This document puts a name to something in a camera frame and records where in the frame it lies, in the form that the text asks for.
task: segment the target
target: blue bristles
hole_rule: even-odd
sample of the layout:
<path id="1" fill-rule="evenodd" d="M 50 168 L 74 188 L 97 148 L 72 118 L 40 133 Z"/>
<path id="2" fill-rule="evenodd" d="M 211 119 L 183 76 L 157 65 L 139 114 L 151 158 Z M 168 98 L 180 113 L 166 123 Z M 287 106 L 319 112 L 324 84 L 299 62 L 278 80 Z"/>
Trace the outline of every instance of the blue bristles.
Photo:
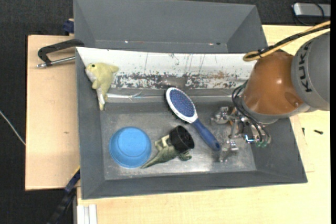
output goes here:
<path id="1" fill-rule="evenodd" d="M 192 117 L 195 114 L 195 106 L 188 96 L 178 90 L 173 90 L 169 94 L 174 107 L 186 117 Z"/>

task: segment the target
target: dirty white panel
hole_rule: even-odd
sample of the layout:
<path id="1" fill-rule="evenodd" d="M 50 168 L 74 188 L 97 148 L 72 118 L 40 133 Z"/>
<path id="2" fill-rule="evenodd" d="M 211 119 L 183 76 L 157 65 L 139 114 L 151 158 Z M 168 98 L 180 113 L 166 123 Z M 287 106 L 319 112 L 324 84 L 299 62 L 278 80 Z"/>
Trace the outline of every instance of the dirty white panel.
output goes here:
<path id="1" fill-rule="evenodd" d="M 87 66 L 119 67 L 113 88 L 161 89 L 180 79 L 185 89 L 235 88 L 248 79 L 253 63 L 244 54 L 167 54 L 77 47 Z"/>

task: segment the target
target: gray bin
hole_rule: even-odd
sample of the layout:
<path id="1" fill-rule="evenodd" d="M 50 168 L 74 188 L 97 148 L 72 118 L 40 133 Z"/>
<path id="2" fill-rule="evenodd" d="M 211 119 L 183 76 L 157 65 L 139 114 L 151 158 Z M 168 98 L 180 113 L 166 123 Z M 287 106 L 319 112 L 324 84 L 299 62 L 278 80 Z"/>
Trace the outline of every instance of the gray bin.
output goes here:
<path id="1" fill-rule="evenodd" d="M 86 47 L 229 54 L 246 53 L 266 45 L 253 5 L 74 0 L 74 10 L 75 37 Z M 155 140 L 177 125 L 183 125 L 192 133 L 192 126 L 172 115 L 163 99 L 164 89 L 155 90 L 154 101 L 114 100 L 100 111 L 84 69 L 76 51 L 83 199 L 307 182 L 289 119 L 268 126 L 272 142 L 266 148 L 236 140 L 238 154 L 222 163 L 214 161 L 214 153 L 199 136 L 193 135 L 193 158 L 187 162 L 174 159 L 147 169 L 121 168 L 108 152 L 109 138 L 121 127 L 133 125 L 146 131 L 152 141 L 153 156 Z M 222 140 L 229 134 L 230 127 L 210 124 L 208 119 L 218 107 L 232 104 L 231 92 L 232 89 L 227 89 L 226 94 L 211 89 L 190 92 L 200 119 Z"/>

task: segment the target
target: wooden table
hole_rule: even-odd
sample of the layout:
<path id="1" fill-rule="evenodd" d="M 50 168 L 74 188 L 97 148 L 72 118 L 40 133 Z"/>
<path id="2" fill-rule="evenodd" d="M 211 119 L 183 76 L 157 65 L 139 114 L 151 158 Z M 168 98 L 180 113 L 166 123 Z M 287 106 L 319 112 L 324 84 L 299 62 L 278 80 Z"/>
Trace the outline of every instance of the wooden table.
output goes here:
<path id="1" fill-rule="evenodd" d="M 306 27 L 263 26 L 269 44 Z M 79 166 L 74 62 L 38 69 L 39 48 L 72 39 L 28 37 L 26 190 L 64 188 Z M 294 54 L 302 38 L 285 50 Z M 52 55 L 72 56 L 73 50 Z M 330 112 L 291 118 L 308 183 L 82 200 L 97 205 L 98 223 L 330 223 Z M 320 135 L 314 130 L 324 132 Z"/>

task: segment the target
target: black cup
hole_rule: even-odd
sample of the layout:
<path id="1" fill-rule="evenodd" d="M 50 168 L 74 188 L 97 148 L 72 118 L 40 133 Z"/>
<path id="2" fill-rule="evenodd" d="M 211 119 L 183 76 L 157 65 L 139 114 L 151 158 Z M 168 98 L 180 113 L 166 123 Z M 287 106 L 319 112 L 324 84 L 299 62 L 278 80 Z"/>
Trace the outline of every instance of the black cup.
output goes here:
<path id="1" fill-rule="evenodd" d="M 169 138 L 179 153 L 184 153 L 195 147 L 194 140 L 190 133 L 180 125 L 170 131 Z"/>

